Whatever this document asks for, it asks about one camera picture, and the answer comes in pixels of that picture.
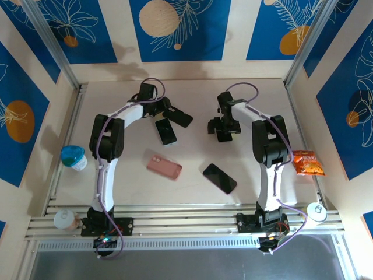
orange snack bag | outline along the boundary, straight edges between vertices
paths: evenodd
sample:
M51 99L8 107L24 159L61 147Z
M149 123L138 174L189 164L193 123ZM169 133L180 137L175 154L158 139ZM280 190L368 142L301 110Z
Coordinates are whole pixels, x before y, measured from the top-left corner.
M298 175L325 176L315 153L307 150L295 150L293 165Z

black smartphone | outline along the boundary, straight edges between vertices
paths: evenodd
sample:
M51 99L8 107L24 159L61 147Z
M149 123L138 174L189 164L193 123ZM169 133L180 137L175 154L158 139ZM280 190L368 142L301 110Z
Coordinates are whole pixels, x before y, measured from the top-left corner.
M230 194L237 186L237 182L220 170L215 164L210 164L202 173L211 183Z
M191 115L185 114L183 111L171 106L164 110L163 117L168 118L170 121L186 128L193 121Z
M156 127L163 145L168 145L177 141L174 130L167 118L156 121Z

cable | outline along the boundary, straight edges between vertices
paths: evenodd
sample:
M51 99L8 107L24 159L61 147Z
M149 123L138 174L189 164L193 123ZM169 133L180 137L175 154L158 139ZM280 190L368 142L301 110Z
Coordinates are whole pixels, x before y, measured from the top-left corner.
M277 125L269 118L267 117L266 115L262 114L260 111L254 109L253 107L249 106L250 102L253 101L254 99L256 99L258 96L259 96L259 89L251 84L251 83L247 83L247 82L240 82L240 83L235 83L233 85L231 85L230 87L228 87L228 89L226 90L229 91L231 88L233 88L234 86L237 86L237 85L249 85L249 86L252 86L255 90L256 90L256 93L255 93L255 96L251 99L249 99L247 102L246 102L246 108L250 111L252 111L253 113L255 113L256 115L258 115L259 117L262 117L264 118L266 121L268 121L271 126L276 130L276 132L280 135L280 138L281 140L285 143L285 146L287 148L287 150L289 151L289 154L291 156L291 158L286 161L286 162L283 162L282 164L278 165L275 167L275 176L273 178L273 196L277 196L277 171L282 167L282 166L285 166L291 162L293 162L294 160L294 154L293 154L293 151L291 150L291 147L290 147L290 144L288 142L288 140L286 139L286 137L283 135L283 133L280 131L280 129L277 127ZM288 243L291 239L293 239L297 234L299 234L299 232L304 228L305 224L307 223L307 219L308 219L308 216L306 213L304 213L303 211L297 209L297 208L294 208L294 207L290 207L284 203L282 203L279 199L276 199L276 201L283 207L287 208L287 209L290 209L290 210L293 210L293 211L296 211L298 212L299 214L303 215L304 216L304 223L301 225L301 227L289 238L287 239L286 241L284 241L284 243L282 243L279 247L275 248L274 250L268 252L270 254L273 254L275 251L277 251L279 248L283 247L286 243Z
M145 100L145 101L140 101L140 102L136 102L136 103L132 103L130 105L127 105L127 106L124 106L123 108L119 109L118 111L116 111L113 115L111 115L110 117L108 117L107 121L104 123L103 125L103 128L100 132L100 135L98 136L98 140L97 140L97 144L96 144L96 156L97 156L97 160L98 160L98 164L99 164L99 167L98 167L98 176L97 176L97 195L98 195L98 201L100 203L100 206L105 214L105 216L108 218L108 220L110 221L110 223L113 225L113 227L115 228L115 230L118 232L120 238L121 238L121 249L120 251L114 255L114 256L110 256L110 257L101 257L100 255L98 255L98 249L100 246L97 246L96 248L96 254L98 255L97 257L98 258L101 258L103 260L112 260L113 258L116 258L118 257L123 249L124 249L124 237L122 235L122 232L119 230L117 224L113 221L113 219L111 219L109 213L106 211L105 209L105 206L104 206L104 203L102 201L102 189L100 189L100 181L101 181L101 178L103 176L103 162L101 160L101 157L100 157L100 153L99 153L99 147L100 147L100 144L101 144L101 140L103 138L103 135L104 135L104 132L106 130L106 127L107 125L109 124L109 122L118 116L118 114L122 113L124 110L128 109L128 108L131 108L132 106L135 106L135 105L140 105L140 104L146 104L146 103L154 103L154 102L157 102L159 100L161 100L164 95L166 94L166 87L164 86L163 82L161 80L158 80L156 78L147 78L145 80L143 80L141 82L141 84L143 84L144 82L146 81L149 81L149 80L154 80L154 81L157 81L158 83L160 83L162 85L162 88L163 88L163 93L162 95L159 97L159 98L155 98L155 99L152 99L152 100Z

phone screen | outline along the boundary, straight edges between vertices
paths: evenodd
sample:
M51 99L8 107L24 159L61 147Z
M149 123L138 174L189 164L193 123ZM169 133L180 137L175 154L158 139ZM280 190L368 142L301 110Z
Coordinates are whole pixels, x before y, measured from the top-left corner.
M167 118L156 121L156 127L163 145L168 145L177 141L174 130Z
M230 194L237 186L237 182L221 171L215 164L210 164L203 172L203 175L226 194Z

orange circle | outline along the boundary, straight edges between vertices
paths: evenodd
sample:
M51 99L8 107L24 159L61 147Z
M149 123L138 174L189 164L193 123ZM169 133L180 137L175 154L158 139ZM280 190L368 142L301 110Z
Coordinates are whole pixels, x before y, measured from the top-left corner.
M33 109L24 101L13 101L7 106L5 115L8 117L5 125L9 136L18 143L27 143L34 134Z
M75 38L75 37L72 37L72 36L66 36L64 38L64 42L66 45L68 45L69 47L72 47L72 48L75 48L78 46L78 40Z
M309 29L308 25L303 25L285 34L280 42L280 51L286 55L296 54Z
M356 127L356 125L359 124L359 114L356 113L355 111L349 112L347 114L346 121L349 127L352 127L352 128Z

